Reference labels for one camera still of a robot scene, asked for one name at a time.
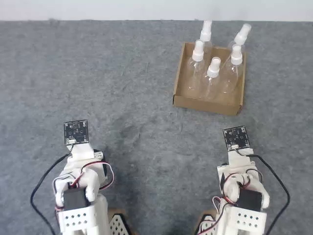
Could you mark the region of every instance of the brown cardboard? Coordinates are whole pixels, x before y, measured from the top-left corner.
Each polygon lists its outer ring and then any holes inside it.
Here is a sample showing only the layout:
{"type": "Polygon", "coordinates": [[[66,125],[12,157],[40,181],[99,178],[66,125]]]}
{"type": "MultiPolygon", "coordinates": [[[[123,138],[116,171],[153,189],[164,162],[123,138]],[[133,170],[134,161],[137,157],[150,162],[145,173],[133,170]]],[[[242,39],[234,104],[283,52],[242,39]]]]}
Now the brown cardboard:
{"type": "MultiPolygon", "coordinates": [[[[181,56],[179,60],[179,67],[176,75],[175,85],[174,85],[174,95],[173,95],[173,105],[177,107],[184,107],[189,109],[196,109],[200,111],[208,111],[219,114],[226,115],[237,115],[243,105],[244,100],[244,88],[245,88],[245,71],[246,71],[246,54],[243,56],[244,73],[243,76],[239,78],[237,87],[232,94],[220,94],[214,100],[201,100],[194,99],[188,96],[188,91],[182,89],[186,78],[184,77],[185,66],[184,64],[190,56],[192,56],[192,51],[194,49],[194,43],[184,43],[181,56]]],[[[212,57],[220,57],[223,64],[227,57],[229,56],[229,50],[224,47],[214,47],[212,49],[212,57]]],[[[209,64],[211,58],[204,58],[206,64],[209,64]]]]}

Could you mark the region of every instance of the black cable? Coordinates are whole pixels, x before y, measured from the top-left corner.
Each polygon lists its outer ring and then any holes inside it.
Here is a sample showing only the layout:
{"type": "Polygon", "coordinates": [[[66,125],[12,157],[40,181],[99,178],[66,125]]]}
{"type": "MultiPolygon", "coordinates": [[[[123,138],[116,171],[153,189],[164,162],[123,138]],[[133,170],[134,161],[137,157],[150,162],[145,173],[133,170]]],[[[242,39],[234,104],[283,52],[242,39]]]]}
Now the black cable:
{"type": "Polygon", "coordinates": [[[275,171],[272,169],[272,167],[270,167],[270,165],[259,155],[256,154],[249,154],[247,155],[247,157],[251,157],[251,158],[258,158],[260,159],[260,161],[272,172],[272,174],[275,176],[275,178],[278,180],[278,182],[280,183],[280,185],[282,186],[282,188],[284,189],[286,195],[287,195],[287,203],[283,206],[283,208],[279,211],[279,213],[275,216],[273,222],[271,223],[271,225],[268,228],[268,231],[266,233],[266,235],[270,234],[270,231],[273,229],[274,225],[276,224],[278,218],[282,215],[282,213],[285,211],[285,209],[287,208],[287,206],[290,203],[290,194],[288,192],[288,189],[286,188],[286,186],[284,185],[284,183],[281,181],[281,179],[278,177],[278,175],[275,173],[275,171]]]}
{"type": "Polygon", "coordinates": [[[257,169],[249,168],[246,170],[246,173],[248,173],[248,171],[250,171],[250,170],[254,170],[259,174],[259,178],[261,178],[260,182],[262,183],[263,182],[263,175],[261,174],[261,172],[259,172],[257,169]]]}
{"type": "Polygon", "coordinates": [[[59,158],[57,161],[55,161],[55,163],[44,173],[44,175],[41,177],[41,179],[39,180],[39,182],[37,183],[36,187],[34,188],[34,190],[32,191],[31,195],[30,195],[30,204],[32,206],[32,208],[35,210],[35,212],[41,217],[41,219],[43,219],[43,221],[46,223],[46,225],[49,227],[51,233],[53,235],[56,235],[55,231],[53,230],[53,227],[51,226],[51,224],[49,223],[49,221],[47,220],[47,218],[38,210],[38,208],[36,207],[36,205],[34,204],[34,196],[35,193],[37,192],[37,190],[39,189],[40,185],[43,183],[45,177],[49,174],[49,172],[61,161],[63,161],[68,155],[70,155],[71,151],[73,150],[74,145],[72,145],[72,148],[70,149],[70,151],[68,153],[66,153],[63,157],[59,158]]]}

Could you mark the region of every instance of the red and white wire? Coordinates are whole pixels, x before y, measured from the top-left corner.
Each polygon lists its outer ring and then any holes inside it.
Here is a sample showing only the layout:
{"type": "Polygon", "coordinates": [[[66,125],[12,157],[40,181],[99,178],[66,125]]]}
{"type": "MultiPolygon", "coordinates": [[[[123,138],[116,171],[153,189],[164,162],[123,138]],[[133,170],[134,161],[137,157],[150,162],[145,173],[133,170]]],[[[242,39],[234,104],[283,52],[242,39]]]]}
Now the red and white wire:
{"type": "Polygon", "coordinates": [[[74,182],[75,182],[75,180],[76,180],[75,177],[74,177],[72,174],[70,174],[70,173],[67,173],[67,174],[58,176],[57,178],[55,178],[55,179],[52,181],[52,187],[53,187],[54,194],[56,194],[56,191],[55,191],[55,182],[56,182],[57,180],[66,180],[67,178],[64,178],[65,176],[71,177],[72,180],[74,180],[74,182]]]}
{"type": "Polygon", "coordinates": [[[82,167],[82,169],[81,169],[81,174],[76,178],[76,180],[75,180],[70,186],[72,187],[72,186],[74,186],[76,183],[79,182],[80,178],[81,178],[81,177],[83,176],[83,174],[84,174],[83,169],[84,169],[85,167],[91,166],[91,165],[95,165],[95,164],[107,165],[107,166],[110,168],[110,171],[111,171],[111,173],[112,173],[112,179],[111,179],[111,181],[110,181],[108,184],[106,184],[106,185],[100,187],[99,190],[106,189],[106,188],[110,187],[110,186],[113,184],[113,182],[114,182],[114,172],[113,172],[113,170],[112,170],[111,165],[110,165],[108,162],[105,162],[105,161],[95,161],[95,162],[91,162],[91,163],[85,164],[85,165],[82,167]]]}
{"type": "Polygon", "coordinates": [[[221,203],[221,198],[218,197],[218,196],[212,197],[212,203],[213,203],[213,205],[214,205],[214,207],[216,209],[217,214],[219,214],[220,213],[220,209],[216,206],[215,201],[214,201],[215,199],[218,199],[218,201],[221,203]]]}

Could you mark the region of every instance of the perforated plate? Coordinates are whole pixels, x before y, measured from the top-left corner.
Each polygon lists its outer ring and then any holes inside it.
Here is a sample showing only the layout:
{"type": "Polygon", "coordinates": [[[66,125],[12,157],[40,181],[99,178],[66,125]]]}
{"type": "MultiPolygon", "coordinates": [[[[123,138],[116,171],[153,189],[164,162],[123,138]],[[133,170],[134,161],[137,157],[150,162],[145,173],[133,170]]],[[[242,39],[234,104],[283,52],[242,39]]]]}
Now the perforated plate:
{"type": "Polygon", "coordinates": [[[96,225],[96,211],[94,205],[80,209],[61,211],[58,213],[58,217],[62,233],[87,229],[96,225]]]}
{"type": "Polygon", "coordinates": [[[239,207],[229,209],[228,225],[249,232],[264,233],[267,214],[239,207]]]}
{"type": "Polygon", "coordinates": [[[130,235],[126,224],[119,214],[115,214],[110,222],[111,235],[130,235]]]}

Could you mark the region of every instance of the white spray nozzle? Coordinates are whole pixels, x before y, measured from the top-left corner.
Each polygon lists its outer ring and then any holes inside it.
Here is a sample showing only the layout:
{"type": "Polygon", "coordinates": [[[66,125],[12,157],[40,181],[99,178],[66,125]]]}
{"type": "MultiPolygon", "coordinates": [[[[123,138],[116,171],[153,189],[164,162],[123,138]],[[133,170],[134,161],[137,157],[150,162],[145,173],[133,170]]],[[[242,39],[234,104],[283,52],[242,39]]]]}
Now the white spray nozzle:
{"type": "Polygon", "coordinates": [[[217,77],[219,75],[220,72],[220,64],[221,64],[221,59],[219,57],[213,57],[211,64],[209,66],[209,68],[207,69],[206,74],[209,77],[217,77]]]}
{"type": "Polygon", "coordinates": [[[211,25],[212,21],[203,21],[202,31],[200,34],[201,41],[209,42],[211,40],[211,25]]]}
{"type": "Polygon", "coordinates": [[[243,62],[243,55],[241,53],[241,45],[233,45],[231,52],[231,63],[233,65],[240,65],[243,62]]]}
{"type": "Polygon", "coordinates": [[[194,51],[192,52],[192,59],[194,61],[200,62],[203,60],[203,41],[196,40],[194,51]]]}
{"type": "Polygon", "coordinates": [[[250,30],[251,30],[251,25],[249,25],[248,23],[244,24],[234,39],[235,43],[241,46],[245,44],[250,30]]]}

